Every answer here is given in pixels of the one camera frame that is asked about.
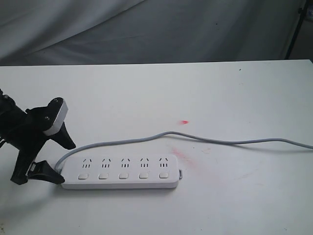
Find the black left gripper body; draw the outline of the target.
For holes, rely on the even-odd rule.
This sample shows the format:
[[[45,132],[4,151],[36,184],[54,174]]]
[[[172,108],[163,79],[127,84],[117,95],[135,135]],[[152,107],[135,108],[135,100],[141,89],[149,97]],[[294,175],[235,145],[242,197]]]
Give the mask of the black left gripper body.
[[[0,143],[8,143],[19,151],[11,176],[15,184],[28,182],[31,165],[45,143],[52,140],[52,136],[43,133],[46,106],[23,111],[12,98],[0,100]]]

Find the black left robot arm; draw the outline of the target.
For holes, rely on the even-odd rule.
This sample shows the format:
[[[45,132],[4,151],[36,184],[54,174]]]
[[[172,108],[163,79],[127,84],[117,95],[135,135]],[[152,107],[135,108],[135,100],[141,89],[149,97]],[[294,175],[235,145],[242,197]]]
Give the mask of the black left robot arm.
[[[65,182],[47,161],[35,159],[48,140],[67,150],[76,147],[69,136],[65,118],[68,107],[61,97],[52,99],[46,106],[23,111],[10,96],[0,94],[0,143],[18,149],[18,157],[11,181],[23,185],[28,180],[41,180],[54,184]]]

